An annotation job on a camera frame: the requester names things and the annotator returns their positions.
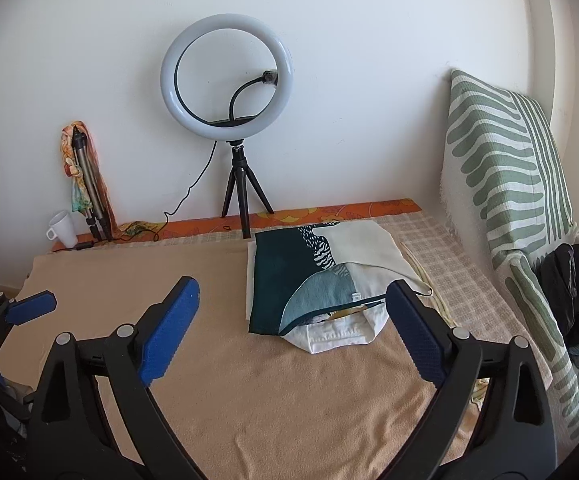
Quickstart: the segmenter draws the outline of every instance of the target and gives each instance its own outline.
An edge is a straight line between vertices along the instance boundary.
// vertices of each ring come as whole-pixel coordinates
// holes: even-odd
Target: tripod
[[[247,210],[247,186],[246,177],[252,183],[258,198],[261,199],[265,209],[269,214],[274,214],[274,210],[267,200],[261,185],[256,180],[256,176],[252,169],[247,165],[246,154],[243,151],[243,139],[231,140],[232,146],[232,171],[230,171],[230,178],[228,179],[228,190],[225,193],[225,202],[223,202],[223,213],[221,217],[228,215],[230,208],[230,201],[232,200],[232,193],[234,192],[234,184],[236,184],[236,196],[238,197],[238,209],[241,215],[241,227],[243,229],[243,238],[251,238],[249,226],[249,211]]]

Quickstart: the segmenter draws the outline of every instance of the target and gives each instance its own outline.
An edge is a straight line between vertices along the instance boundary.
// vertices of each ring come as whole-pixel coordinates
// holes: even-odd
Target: dark green fabric
[[[282,314],[292,294],[321,270],[297,228],[257,233],[249,332],[279,335]]]

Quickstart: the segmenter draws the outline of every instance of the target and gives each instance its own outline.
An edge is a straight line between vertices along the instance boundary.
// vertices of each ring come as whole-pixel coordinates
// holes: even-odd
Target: pillow
[[[579,380],[533,272],[560,244],[579,242],[556,145],[540,105],[526,96],[454,70],[450,101],[445,209],[549,364],[562,458],[579,439]]]

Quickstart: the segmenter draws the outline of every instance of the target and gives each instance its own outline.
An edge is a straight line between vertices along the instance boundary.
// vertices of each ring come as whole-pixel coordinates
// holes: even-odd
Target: blue gripper pad
[[[56,309],[56,298],[48,290],[17,301],[7,311],[6,322],[22,325]]]
[[[143,345],[143,362],[138,375],[145,386],[150,386],[154,379],[166,374],[176,349],[199,309],[200,292],[199,282],[189,280]]]
[[[427,323],[396,282],[388,286],[385,304],[421,378],[440,388],[447,378],[443,351]]]

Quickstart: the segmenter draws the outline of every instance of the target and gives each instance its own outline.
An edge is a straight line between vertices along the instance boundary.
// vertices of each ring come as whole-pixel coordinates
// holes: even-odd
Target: metal bolt
[[[132,325],[121,325],[116,329],[116,335],[118,337],[129,337],[134,333],[134,327]]]
[[[56,336],[57,345],[65,345],[70,341],[71,335],[69,332],[63,332]]]
[[[518,335],[514,338],[514,344],[519,348],[527,348],[529,346],[529,341],[527,341],[527,339],[522,335]]]
[[[464,329],[461,326],[457,326],[451,331],[456,339],[469,339],[469,330]]]

